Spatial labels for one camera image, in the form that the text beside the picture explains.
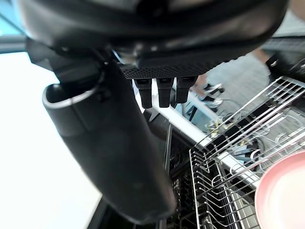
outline person's leg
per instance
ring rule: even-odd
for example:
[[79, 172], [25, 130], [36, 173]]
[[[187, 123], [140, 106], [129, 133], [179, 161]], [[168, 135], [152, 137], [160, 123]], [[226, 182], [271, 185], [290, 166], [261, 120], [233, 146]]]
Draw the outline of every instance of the person's leg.
[[270, 59], [270, 56], [265, 53], [261, 48], [252, 51], [252, 54], [262, 63], [266, 63]]
[[191, 91], [195, 92], [200, 99], [205, 98], [205, 91], [203, 88], [207, 85], [206, 74], [202, 74], [198, 76], [198, 79], [193, 87], [191, 87]]
[[290, 0], [290, 9], [295, 16], [305, 21], [305, 0]]

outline perforated black panel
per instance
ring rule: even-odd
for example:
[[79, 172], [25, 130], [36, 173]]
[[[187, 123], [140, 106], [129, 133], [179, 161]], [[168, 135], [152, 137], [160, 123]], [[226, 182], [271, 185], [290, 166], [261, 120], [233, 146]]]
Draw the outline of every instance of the perforated black panel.
[[160, 79], [198, 76], [206, 73], [219, 64], [220, 62], [188, 63], [141, 69], [138, 69], [135, 66], [123, 66], [121, 69], [126, 79]]

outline sneaker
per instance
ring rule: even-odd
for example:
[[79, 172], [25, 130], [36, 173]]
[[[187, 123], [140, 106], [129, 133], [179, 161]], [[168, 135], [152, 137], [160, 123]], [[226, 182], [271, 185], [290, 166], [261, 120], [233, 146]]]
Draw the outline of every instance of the sneaker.
[[216, 84], [216, 85], [211, 85], [211, 84], [208, 83], [208, 85], [205, 88], [203, 88], [203, 90], [207, 94], [214, 94], [222, 87], [223, 87], [223, 85], [221, 83]]
[[217, 108], [219, 107], [224, 101], [222, 99], [214, 99], [213, 101], [209, 100], [202, 100], [202, 102], [209, 108]]

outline dishwasher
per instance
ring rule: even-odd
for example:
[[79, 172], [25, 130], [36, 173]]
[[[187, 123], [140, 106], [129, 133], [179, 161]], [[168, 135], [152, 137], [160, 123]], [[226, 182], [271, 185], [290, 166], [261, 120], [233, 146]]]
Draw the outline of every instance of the dishwasher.
[[[164, 165], [175, 213], [139, 226], [101, 200], [107, 207], [102, 214], [96, 211], [88, 228], [259, 229], [254, 197], [260, 178], [270, 165], [305, 148], [304, 96], [304, 83], [282, 76], [226, 120], [216, 121], [200, 142], [169, 125]], [[111, 217], [104, 216], [106, 209]]]

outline dish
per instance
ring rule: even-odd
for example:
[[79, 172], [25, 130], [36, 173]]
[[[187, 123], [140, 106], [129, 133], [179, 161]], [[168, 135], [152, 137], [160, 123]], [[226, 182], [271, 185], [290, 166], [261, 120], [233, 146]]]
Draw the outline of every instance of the dish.
[[262, 229], [305, 229], [305, 151], [272, 165], [255, 193]]

